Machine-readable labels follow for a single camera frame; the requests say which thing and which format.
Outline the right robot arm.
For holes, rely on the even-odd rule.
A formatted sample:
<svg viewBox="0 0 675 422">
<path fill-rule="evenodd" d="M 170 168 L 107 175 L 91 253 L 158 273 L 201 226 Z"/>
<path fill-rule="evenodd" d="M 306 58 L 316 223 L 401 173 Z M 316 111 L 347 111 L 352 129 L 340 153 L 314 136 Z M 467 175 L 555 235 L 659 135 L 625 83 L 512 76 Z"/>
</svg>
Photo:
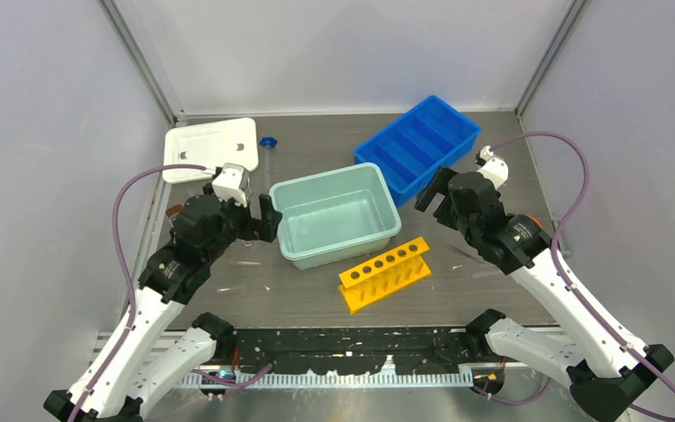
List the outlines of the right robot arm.
<svg viewBox="0 0 675 422">
<path fill-rule="evenodd" d="M 478 255 L 523 286 L 570 337 L 564 343 L 517 324 L 504 313 L 485 310 L 466 327 L 467 349 L 477 360 L 494 355 L 518 360 L 567 388 L 597 421 L 615 421 L 674 361 L 663 345 L 647 345 L 628 333 L 597 304 L 565 264 L 540 225 L 508 214 L 495 183 L 482 171 L 440 168 L 417 196 L 424 211 L 444 199 L 437 222 L 459 231 Z"/>
</svg>

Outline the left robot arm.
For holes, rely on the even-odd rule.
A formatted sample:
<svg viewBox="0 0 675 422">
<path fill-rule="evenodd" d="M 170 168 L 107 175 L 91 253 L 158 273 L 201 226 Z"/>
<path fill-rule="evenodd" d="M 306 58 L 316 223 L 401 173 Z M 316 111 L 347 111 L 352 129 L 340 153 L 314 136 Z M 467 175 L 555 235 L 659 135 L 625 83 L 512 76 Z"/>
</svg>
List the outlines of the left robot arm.
<svg viewBox="0 0 675 422">
<path fill-rule="evenodd" d="M 169 324 L 210 278 L 211 266 L 237 240 L 276 239 L 282 219 L 272 198 L 259 196 L 260 216 L 232 199 L 195 195 L 174 220 L 171 239 L 151 255 L 126 315 L 95 361 L 69 389 L 49 393 L 44 409 L 60 421 L 142 421 L 184 376 L 211 361 L 227 362 L 235 330 L 204 312 L 183 337 L 151 363 L 145 360 Z"/>
</svg>

